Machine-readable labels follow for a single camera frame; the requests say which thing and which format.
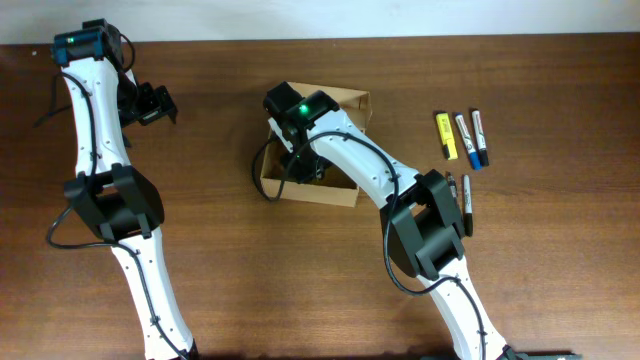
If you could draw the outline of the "brown cardboard box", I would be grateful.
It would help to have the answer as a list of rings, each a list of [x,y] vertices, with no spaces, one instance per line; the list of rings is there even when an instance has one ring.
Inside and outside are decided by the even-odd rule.
[[[258,151],[263,156],[260,169],[252,170],[259,193],[269,201],[280,199],[353,207],[359,191],[376,190],[380,184],[381,159],[365,135],[371,117],[370,94],[363,90],[287,82],[302,96],[321,90],[333,99],[333,110],[315,121],[307,131],[306,147],[331,164],[322,180],[298,183],[289,176],[293,162],[280,161],[288,151],[270,128],[267,143]]]

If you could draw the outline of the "yellow highlighter marker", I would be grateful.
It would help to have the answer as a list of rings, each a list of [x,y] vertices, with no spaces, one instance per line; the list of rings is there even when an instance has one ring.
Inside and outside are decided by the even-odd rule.
[[[457,159],[458,153],[449,115],[446,112],[442,111],[436,112],[435,120],[437,123],[445,158],[447,160]]]

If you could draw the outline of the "blue capped whiteboard marker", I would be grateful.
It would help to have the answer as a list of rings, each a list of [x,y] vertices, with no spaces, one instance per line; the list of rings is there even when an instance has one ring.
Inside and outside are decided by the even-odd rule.
[[[479,154],[473,144],[471,134],[464,120],[464,116],[459,112],[455,112],[454,119],[460,132],[472,169],[480,170],[482,168],[482,165],[480,162]]]

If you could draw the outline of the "black capped whiteboard marker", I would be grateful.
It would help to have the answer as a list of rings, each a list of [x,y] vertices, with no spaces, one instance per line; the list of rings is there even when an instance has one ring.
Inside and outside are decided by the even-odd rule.
[[[487,167],[490,163],[480,111],[478,109],[473,109],[471,111],[471,117],[478,146],[480,163],[483,167]]]

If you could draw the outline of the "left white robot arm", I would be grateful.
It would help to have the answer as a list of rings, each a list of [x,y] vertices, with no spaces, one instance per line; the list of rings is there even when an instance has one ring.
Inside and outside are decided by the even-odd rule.
[[[196,359],[164,259],[163,203],[131,164],[123,134],[133,123],[174,120],[178,110],[166,87],[136,79],[134,60],[123,53],[129,42],[104,19],[54,37],[51,53],[71,98],[77,159],[74,177],[64,185],[68,205],[50,228],[76,213],[96,238],[91,247],[111,250],[134,301],[146,358]]]

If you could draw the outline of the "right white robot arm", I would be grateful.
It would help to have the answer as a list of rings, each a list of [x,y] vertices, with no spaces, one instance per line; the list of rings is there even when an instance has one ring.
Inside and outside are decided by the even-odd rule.
[[[304,96],[282,82],[266,93],[263,106],[271,138],[286,149],[280,180],[305,184],[336,167],[358,185],[379,210],[391,282],[434,301],[458,358],[517,358],[471,281],[462,212],[440,172],[420,173],[397,161],[324,91]]]

